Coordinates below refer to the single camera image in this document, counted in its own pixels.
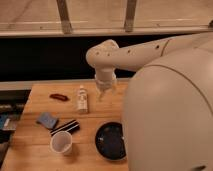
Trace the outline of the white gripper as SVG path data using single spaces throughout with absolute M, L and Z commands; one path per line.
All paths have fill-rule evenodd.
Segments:
M 106 90 L 111 89 L 117 81 L 116 75 L 112 74 L 109 78 L 103 80 L 98 76 L 95 76 L 95 83 L 99 91 L 98 100 L 101 101 Z

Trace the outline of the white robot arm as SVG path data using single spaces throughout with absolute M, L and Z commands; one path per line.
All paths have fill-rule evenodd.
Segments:
M 213 32 L 86 53 L 98 89 L 133 71 L 122 125 L 129 171 L 213 171 Z

